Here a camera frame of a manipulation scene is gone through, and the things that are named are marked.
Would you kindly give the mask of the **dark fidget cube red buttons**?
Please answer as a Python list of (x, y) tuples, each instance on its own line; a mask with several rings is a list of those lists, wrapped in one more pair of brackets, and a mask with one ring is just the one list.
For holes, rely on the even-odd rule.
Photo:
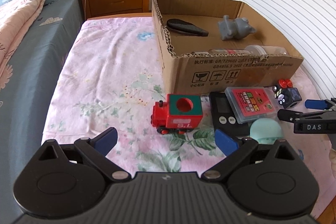
[(274, 98), (284, 109), (293, 108), (302, 101), (297, 88), (293, 86), (290, 79), (279, 79), (272, 87)]

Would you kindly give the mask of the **mint green earbud case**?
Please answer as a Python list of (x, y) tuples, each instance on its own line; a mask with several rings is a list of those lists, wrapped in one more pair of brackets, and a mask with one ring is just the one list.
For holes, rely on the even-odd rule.
[(278, 139), (284, 138), (280, 124), (270, 118), (260, 118), (250, 127), (250, 137), (259, 144), (273, 144)]

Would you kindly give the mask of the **black digital timer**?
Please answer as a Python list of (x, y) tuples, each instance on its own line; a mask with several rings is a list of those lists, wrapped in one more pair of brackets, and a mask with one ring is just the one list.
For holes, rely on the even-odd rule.
[(215, 130), (242, 138), (249, 135), (248, 123), (239, 124), (225, 93), (211, 92), (209, 94), (211, 116)]

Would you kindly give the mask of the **red card box clear case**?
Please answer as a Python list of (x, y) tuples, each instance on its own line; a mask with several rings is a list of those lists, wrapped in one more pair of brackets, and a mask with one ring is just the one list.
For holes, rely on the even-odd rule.
[(224, 93), (239, 124), (276, 114), (276, 108), (265, 88), (228, 87)]

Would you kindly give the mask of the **red toy train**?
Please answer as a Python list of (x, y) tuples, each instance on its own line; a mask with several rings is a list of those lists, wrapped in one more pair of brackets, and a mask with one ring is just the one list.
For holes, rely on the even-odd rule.
[(159, 134), (184, 134), (197, 128), (203, 119), (200, 96), (167, 94), (155, 102), (150, 122)]

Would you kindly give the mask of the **clear plastic jar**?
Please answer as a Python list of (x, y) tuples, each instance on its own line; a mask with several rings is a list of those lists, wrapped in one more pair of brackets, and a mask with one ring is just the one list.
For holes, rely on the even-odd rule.
[(245, 50), (253, 55), (288, 55), (285, 48), (277, 46), (250, 45), (245, 47)]

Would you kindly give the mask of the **grey elephant toy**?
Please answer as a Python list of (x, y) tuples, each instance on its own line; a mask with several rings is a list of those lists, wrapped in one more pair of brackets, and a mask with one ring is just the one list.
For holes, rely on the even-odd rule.
[(221, 39), (244, 39), (250, 34), (256, 33), (256, 28), (249, 24), (247, 18), (230, 19), (228, 15), (223, 16), (223, 20), (218, 23)]

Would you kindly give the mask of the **black oval glasses case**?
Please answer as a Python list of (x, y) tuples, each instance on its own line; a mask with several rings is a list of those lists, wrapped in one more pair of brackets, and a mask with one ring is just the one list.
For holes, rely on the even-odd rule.
[(207, 37), (209, 35), (208, 31), (181, 19), (169, 19), (166, 22), (166, 26), (169, 30), (183, 35), (201, 37)]

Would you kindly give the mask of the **yellow capsule bottle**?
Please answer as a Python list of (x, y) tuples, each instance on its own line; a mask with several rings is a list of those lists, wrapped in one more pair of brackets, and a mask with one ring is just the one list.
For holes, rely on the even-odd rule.
[(211, 49), (209, 50), (210, 54), (223, 54), (223, 55), (249, 55), (250, 51), (248, 50), (239, 50), (239, 49)]

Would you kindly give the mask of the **grey blue bed sheet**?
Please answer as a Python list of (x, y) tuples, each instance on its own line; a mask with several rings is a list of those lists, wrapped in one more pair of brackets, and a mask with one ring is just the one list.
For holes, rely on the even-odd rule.
[(56, 83), (83, 22), (81, 0), (46, 5), (3, 72), (1, 223), (12, 223), (21, 215), (13, 185), (41, 145)]

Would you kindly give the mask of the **brown cardboard box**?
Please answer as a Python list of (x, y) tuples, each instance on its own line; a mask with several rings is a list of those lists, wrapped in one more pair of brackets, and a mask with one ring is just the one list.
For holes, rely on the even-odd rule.
[[(291, 78), (303, 57), (288, 39), (256, 10), (234, 0), (152, 0), (165, 91), (171, 94), (209, 94), (228, 86), (272, 86)], [(256, 33), (223, 41), (218, 23), (223, 16), (247, 18)], [(169, 19), (181, 19), (209, 32), (207, 37), (169, 30)], [(288, 55), (210, 54), (211, 49), (244, 50), (250, 45), (277, 46)]]

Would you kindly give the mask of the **pink floral quilt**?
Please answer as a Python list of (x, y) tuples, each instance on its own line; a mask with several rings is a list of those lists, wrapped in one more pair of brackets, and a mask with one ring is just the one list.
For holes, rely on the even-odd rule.
[(30, 26), (42, 12), (46, 0), (12, 0), (1, 6), (1, 65), (20, 45)]

